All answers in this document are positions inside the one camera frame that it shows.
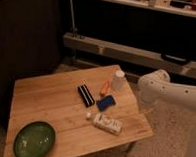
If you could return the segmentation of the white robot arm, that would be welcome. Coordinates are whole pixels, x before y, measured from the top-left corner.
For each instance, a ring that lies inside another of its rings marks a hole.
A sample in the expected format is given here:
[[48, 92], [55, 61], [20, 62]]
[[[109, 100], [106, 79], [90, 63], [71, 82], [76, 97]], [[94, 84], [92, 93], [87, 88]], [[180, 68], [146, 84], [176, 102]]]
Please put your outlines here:
[[[143, 102], [155, 102], [161, 98], [196, 111], [196, 86], [172, 83], [169, 73], [165, 70], [141, 76], [137, 84]], [[196, 157], [196, 125], [191, 132], [185, 157]]]

